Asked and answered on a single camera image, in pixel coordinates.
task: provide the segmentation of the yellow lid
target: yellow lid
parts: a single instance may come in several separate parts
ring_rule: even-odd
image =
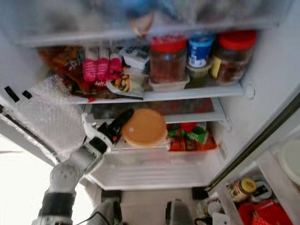
[[[242,179],[242,181],[240,182],[240,185],[241,185],[241,188],[249,194],[255,192],[257,189],[257,185],[256,185],[255,181],[252,180],[251,178]]]
[[[136,147],[148,147],[161,142],[167,135],[165,119],[152,109],[137,109],[123,126],[125,141]]]

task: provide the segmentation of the blue yogurt container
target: blue yogurt container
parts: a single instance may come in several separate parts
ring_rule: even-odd
[[[214,35],[197,36],[188,41],[188,64],[195,68],[206,65]]]

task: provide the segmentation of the robotic arm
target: robotic arm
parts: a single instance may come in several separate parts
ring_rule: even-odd
[[[38,217],[32,222],[32,225],[72,225],[71,216],[76,196],[76,185],[85,174],[89,173],[101,161],[103,154],[119,141],[121,128],[133,113],[133,109],[127,110],[110,125],[103,123],[97,130],[91,126],[89,127],[86,121],[83,122],[87,135],[90,137],[93,135],[94,137],[73,152],[68,160],[52,169],[50,186],[45,192]],[[105,219],[113,221],[112,213],[105,212],[107,208],[112,207],[114,207],[112,202],[101,204],[99,208],[95,209],[95,212],[97,210],[103,211],[102,214],[108,214],[107,217],[94,217],[89,224],[96,224],[96,221],[101,224]]]

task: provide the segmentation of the red jar lid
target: red jar lid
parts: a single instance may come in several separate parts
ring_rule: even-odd
[[[167,35],[164,37],[154,37],[151,48],[160,53],[173,53],[183,49],[187,45],[187,40],[183,36]]]
[[[256,32],[254,30],[227,32],[220,34],[219,43],[224,48],[242,50],[254,45]]]

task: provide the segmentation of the floor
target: floor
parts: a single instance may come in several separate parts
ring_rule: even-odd
[[[52,167],[0,135],[0,224],[28,224],[37,218]],[[101,202],[101,189],[91,183],[76,187],[73,224],[88,218]],[[122,192],[123,222],[165,225],[168,201],[181,199],[193,211],[189,189]]]

